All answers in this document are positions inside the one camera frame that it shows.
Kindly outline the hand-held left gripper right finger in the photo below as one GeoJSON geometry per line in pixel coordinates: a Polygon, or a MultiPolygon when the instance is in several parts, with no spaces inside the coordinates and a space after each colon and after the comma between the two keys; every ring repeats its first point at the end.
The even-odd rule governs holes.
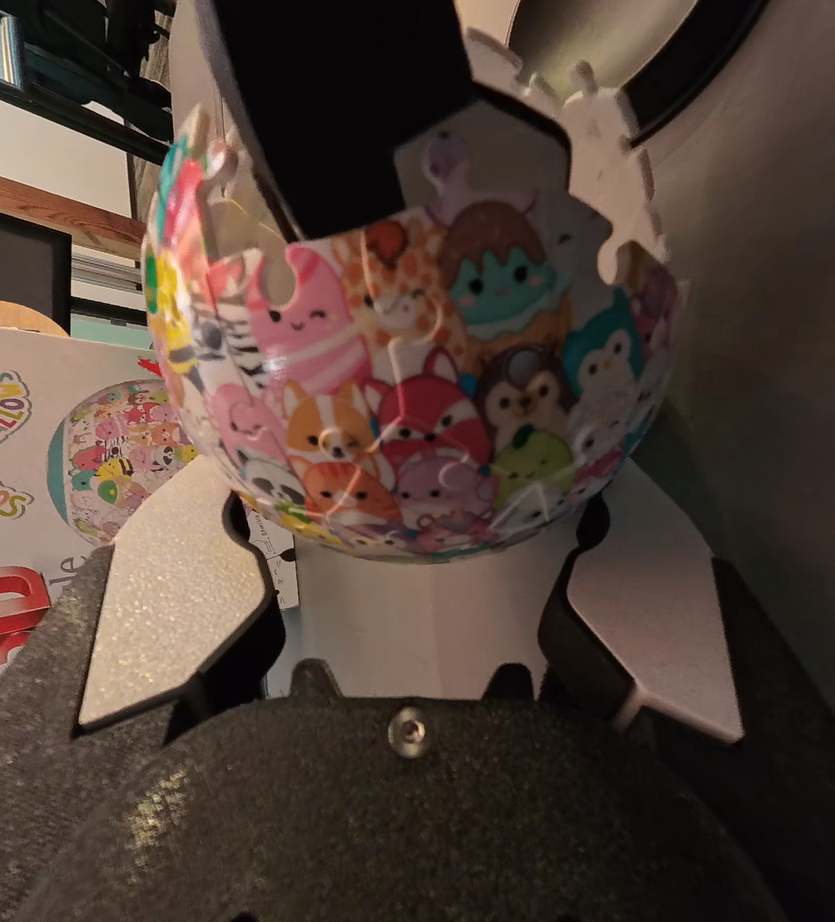
{"type": "Polygon", "coordinates": [[[659,714],[744,736],[712,554],[689,517],[626,463],[588,501],[538,643],[574,708],[626,732],[659,714]]]}

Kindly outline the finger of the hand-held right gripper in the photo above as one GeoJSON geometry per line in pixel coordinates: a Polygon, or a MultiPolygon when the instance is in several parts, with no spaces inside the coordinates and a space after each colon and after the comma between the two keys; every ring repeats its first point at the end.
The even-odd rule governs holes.
{"type": "Polygon", "coordinates": [[[396,148],[405,205],[428,211],[528,211],[538,193],[568,190],[570,166],[565,130],[515,99],[475,99],[396,148]]]}

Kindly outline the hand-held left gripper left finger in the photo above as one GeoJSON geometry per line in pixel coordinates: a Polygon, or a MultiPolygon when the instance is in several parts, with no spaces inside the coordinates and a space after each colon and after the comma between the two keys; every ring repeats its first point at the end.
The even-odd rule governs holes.
{"type": "Polygon", "coordinates": [[[114,539],[78,710],[108,728],[197,686],[274,607],[262,552],[241,535],[243,504],[214,461],[193,461],[114,539]]]}

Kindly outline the colourful cartoon puzzle ball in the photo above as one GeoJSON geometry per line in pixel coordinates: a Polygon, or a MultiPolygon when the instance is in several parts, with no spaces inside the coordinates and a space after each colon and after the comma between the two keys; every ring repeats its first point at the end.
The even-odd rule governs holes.
{"type": "Polygon", "coordinates": [[[528,211],[406,207],[288,243],[240,201],[237,130],[196,106],[146,226],[167,385],[211,396],[230,362],[280,424],[291,481],[288,500],[255,499],[263,487],[248,505],[366,558],[473,555],[575,512],[651,426],[669,370],[682,289],[624,91],[577,63],[581,89],[560,101],[501,41],[463,37],[481,90],[567,133],[565,193],[528,211]]]}

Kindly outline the black round ball stand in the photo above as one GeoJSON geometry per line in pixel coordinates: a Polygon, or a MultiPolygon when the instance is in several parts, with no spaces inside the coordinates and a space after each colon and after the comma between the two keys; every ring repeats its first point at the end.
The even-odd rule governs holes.
{"type": "Polygon", "coordinates": [[[722,71],[766,1],[522,1],[508,48],[522,74],[537,74],[562,99],[581,89],[575,65],[599,86],[622,88],[635,146],[675,120],[722,71]]]}

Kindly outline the puzzle ball cardboard box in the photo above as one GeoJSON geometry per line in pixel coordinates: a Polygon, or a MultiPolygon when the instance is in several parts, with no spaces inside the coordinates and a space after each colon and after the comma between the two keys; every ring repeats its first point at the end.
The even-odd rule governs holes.
{"type": "MultiPolygon", "coordinates": [[[[236,368],[212,395],[168,389],[158,357],[0,328],[0,677],[47,609],[143,503],[193,461],[214,461],[237,496],[285,501],[290,480],[270,419],[236,368]]],[[[274,607],[197,686],[215,713],[266,694],[285,641],[274,607]]]]}

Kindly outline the wooden beam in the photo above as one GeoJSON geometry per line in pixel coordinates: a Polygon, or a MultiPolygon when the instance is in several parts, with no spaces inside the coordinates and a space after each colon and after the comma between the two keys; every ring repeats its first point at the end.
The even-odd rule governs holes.
{"type": "Polygon", "coordinates": [[[121,258],[139,257],[145,225],[133,218],[0,177],[0,214],[71,236],[77,245],[121,258]]]}

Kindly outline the dark monitor screen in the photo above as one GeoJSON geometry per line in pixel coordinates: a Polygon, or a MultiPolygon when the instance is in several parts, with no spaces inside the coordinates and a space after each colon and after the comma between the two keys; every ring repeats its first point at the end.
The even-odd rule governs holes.
{"type": "Polygon", "coordinates": [[[0,301],[26,306],[71,331],[73,239],[0,213],[0,301]]]}

